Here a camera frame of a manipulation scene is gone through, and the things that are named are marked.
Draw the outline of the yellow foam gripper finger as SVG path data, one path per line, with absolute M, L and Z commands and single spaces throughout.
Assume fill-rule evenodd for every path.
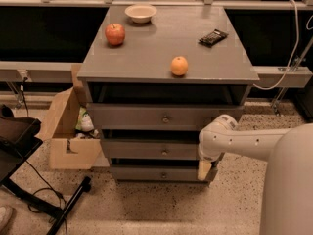
M 198 180 L 205 181 L 209 175 L 212 164 L 211 161 L 199 160 Z

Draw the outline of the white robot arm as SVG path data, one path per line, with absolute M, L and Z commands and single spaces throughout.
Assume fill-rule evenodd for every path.
M 313 235 L 313 124 L 251 131 L 237 126 L 221 115 L 200 132 L 198 179 L 223 153 L 265 161 L 259 235 Z

